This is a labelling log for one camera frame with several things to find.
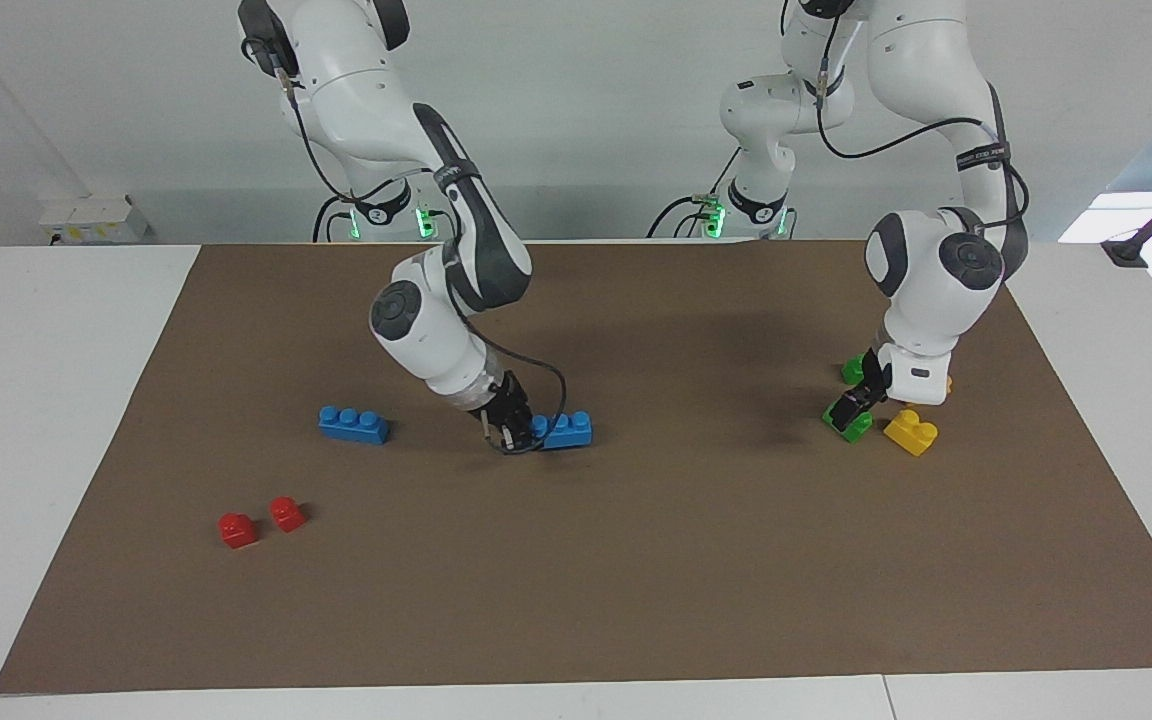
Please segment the blue three-stud block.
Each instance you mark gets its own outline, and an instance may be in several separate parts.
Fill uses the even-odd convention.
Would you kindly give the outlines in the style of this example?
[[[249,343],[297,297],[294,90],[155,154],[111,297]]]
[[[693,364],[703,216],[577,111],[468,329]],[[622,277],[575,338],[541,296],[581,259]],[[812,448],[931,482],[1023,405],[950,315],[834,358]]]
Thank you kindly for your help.
[[[531,444],[525,450],[559,450],[593,444],[593,420],[585,411],[559,414],[558,418],[536,414],[531,418]]]
[[[388,441],[389,423],[376,411],[355,407],[324,406],[317,415],[323,435],[340,441],[381,446]]]

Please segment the yellow two-stud block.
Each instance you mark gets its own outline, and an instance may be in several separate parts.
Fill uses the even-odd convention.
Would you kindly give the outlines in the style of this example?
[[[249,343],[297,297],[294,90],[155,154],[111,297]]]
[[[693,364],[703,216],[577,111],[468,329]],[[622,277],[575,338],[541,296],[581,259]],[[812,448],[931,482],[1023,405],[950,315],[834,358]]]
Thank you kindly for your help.
[[[954,379],[947,376],[945,378],[943,391],[937,397],[933,397],[929,391],[920,391],[918,397],[901,397],[900,402],[905,406],[942,406],[947,397],[952,396],[952,392],[954,392]]]
[[[932,420],[923,420],[911,407],[905,407],[884,425],[882,434],[911,456],[920,457],[940,437],[940,429]]]

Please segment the brown table mat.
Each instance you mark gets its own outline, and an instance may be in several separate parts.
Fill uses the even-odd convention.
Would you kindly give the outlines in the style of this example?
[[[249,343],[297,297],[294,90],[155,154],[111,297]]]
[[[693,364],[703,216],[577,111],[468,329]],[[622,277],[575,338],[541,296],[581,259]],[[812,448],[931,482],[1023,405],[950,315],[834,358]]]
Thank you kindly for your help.
[[[914,457],[823,423],[886,306],[859,242],[532,247],[476,324],[593,444],[502,457],[371,338],[411,253],[198,253],[0,694],[1152,667],[1152,539],[1011,297]]]

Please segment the white power strip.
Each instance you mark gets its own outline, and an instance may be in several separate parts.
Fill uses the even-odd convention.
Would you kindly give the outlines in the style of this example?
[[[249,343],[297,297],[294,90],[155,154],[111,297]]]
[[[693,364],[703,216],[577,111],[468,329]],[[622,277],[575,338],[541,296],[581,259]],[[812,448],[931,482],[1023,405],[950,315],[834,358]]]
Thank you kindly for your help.
[[[46,200],[38,228],[50,245],[127,245],[151,236],[151,225],[126,194]]]

